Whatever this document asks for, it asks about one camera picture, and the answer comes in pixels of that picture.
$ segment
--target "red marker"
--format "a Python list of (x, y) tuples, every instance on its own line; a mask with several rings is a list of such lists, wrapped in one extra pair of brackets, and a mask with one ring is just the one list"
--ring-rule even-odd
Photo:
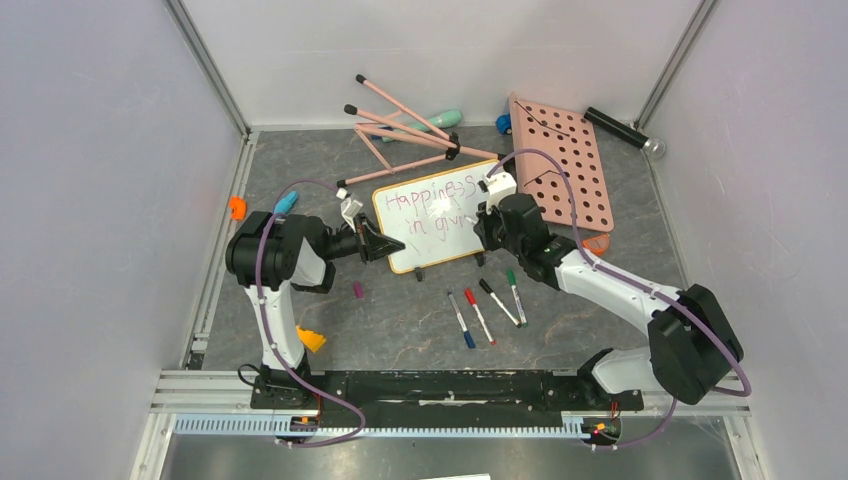
[(477, 312), (477, 319), (480, 320), (480, 325), (483, 326), (483, 331), (486, 332), (486, 338), (489, 339), (489, 343), (494, 345), (496, 343), (495, 339), (492, 338), (492, 334), (489, 333), (489, 327), (486, 326), (486, 320), (483, 319), (483, 314), (480, 313), (480, 307), (477, 306), (477, 300), (474, 300), (474, 294), (471, 293), (470, 288), (465, 289), (465, 298), (468, 299), (468, 303), (470, 303), (471, 306), (474, 307), (474, 311)]

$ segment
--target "whiteboard stand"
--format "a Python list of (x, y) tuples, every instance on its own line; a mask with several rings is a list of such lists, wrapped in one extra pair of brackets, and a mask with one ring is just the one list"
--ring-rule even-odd
[[(362, 139), (363, 142), (365, 142), (365, 145), (368, 147), (369, 150), (371, 150), (371, 153), (373, 153), (374, 156), (377, 157), (377, 160), (379, 160), (380, 163), (383, 164), (385, 169), (373, 173), (366, 173), (365, 175), (359, 175), (358, 177), (339, 180), (337, 182), (339, 188), (346, 187), (348, 185), (353, 185), (354, 183), (363, 182), (365, 180), (370, 180), (372, 178), (378, 178), (385, 175), (392, 175), (397, 172), (410, 170), (441, 160), (453, 160), (459, 153), (486, 159), (503, 158), (503, 156), (498, 155), (497, 153), (460, 146), (459, 137), (456, 135), (456, 133), (448, 135), (443, 130), (430, 123), (427, 119), (425, 119), (421, 115), (418, 115), (417, 113), (412, 111), (412, 109), (400, 103), (394, 97), (384, 92), (378, 86), (374, 85), (364, 76), (357, 75), (356, 81), (370, 88), (377, 95), (380, 95), (381, 97), (385, 98), (389, 103), (396, 106), (398, 110), (394, 113), (386, 115), (385, 117), (382, 117), (380, 115), (376, 115), (374, 113), (367, 112), (360, 108), (354, 107), (350, 104), (345, 105), (345, 113), (349, 115), (358, 115), (362, 118), (371, 120), (371, 122), (357, 123), (356, 125), (354, 125), (353, 131), (359, 136), (360, 139)], [(413, 119), (423, 123), (425, 126), (427, 126), (427, 128), (431, 130), (431, 132), (421, 132), (415, 130), (412, 127), (394, 121), (396, 117), (403, 114), (409, 115)], [(408, 135), (398, 133), (394, 130), (383, 130), (382, 128), (380, 128), (381, 125), (392, 127), (397, 130), (402, 130), (404, 132), (407, 132)], [(398, 140), (401, 142), (414, 143), (427, 147), (445, 149), (445, 152), (433, 157), (425, 158), (423, 160), (418, 160), (416, 162), (410, 162), (404, 165), (393, 167), (389, 164), (389, 162), (386, 161), (385, 157), (383, 157), (380, 151), (377, 150), (377, 147), (374, 146), (374, 143), (369, 138), (370, 135), (389, 137), (391, 139)]]

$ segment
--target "orange connector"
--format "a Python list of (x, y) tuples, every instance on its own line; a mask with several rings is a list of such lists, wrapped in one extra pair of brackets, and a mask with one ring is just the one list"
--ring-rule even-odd
[(230, 208), (232, 212), (230, 213), (230, 217), (233, 220), (244, 220), (245, 215), (247, 215), (247, 202), (240, 197), (230, 197)]
[(600, 257), (609, 248), (609, 234), (605, 233), (597, 237), (587, 238), (583, 240), (583, 246)]

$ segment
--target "green marker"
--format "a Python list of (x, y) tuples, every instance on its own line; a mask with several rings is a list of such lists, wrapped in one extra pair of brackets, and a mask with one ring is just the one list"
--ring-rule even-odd
[(518, 316), (521, 318), (521, 324), (527, 325), (527, 315), (524, 315), (521, 299), (518, 298), (518, 287), (515, 286), (515, 274), (512, 273), (512, 270), (507, 270), (506, 276), (509, 278), (509, 287), (512, 289), (512, 298), (515, 299), (515, 306), (518, 308)]

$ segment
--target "gray marble surface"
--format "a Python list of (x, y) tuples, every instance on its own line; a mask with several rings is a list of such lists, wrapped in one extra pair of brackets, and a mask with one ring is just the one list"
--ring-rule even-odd
[[(494, 127), (456, 130), (463, 145), (512, 151), (511, 137), (500, 136)], [(615, 219), (604, 259), (642, 277), (680, 285), (680, 271), (648, 165), (638, 151), (604, 132), (597, 132), (597, 144)], [(379, 142), (379, 148), (395, 165), (431, 156), (434, 151), (398, 142)], [(375, 189), (476, 161), (460, 155), (453, 164), (436, 163), (356, 184), (349, 190), (365, 202), (364, 211), (376, 222), (370, 202)], [(352, 130), (262, 133), (245, 199), (251, 211), (270, 210), (279, 191), (293, 180), (319, 178), (335, 183), (379, 168), (380, 163)], [(329, 191), (308, 184), (299, 187), (300, 199), (293, 213), (317, 215), (333, 227), (341, 224), (338, 201)], [(554, 230), (571, 236), (570, 229)], [(483, 268), (477, 267), (473, 257), (429, 267), (422, 283), (414, 274), (392, 273), (385, 259), (368, 265), (358, 257), (336, 260), (335, 285), (329, 294), (295, 292), (292, 299), (298, 324), (327, 337), (324, 347), (310, 354), (313, 369), (573, 369), (602, 348), (647, 344), (635, 328), (597, 305), (532, 282), (507, 253), (487, 253), (486, 257)], [(485, 277), (514, 309), (507, 268), (517, 273), (529, 320), (527, 328), (516, 329), (477, 284), (481, 276)], [(354, 281), (362, 284), (364, 299), (354, 295)], [(486, 343), (473, 310), (462, 297), (468, 286), (474, 287), (496, 346)], [(478, 345), (475, 350), (465, 346), (447, 290), (457, 294)], [(253, 310), (235, 277), (227, 275), (203, 368), (231, 370), (242, 363), (260, 361), (261, 343)]]

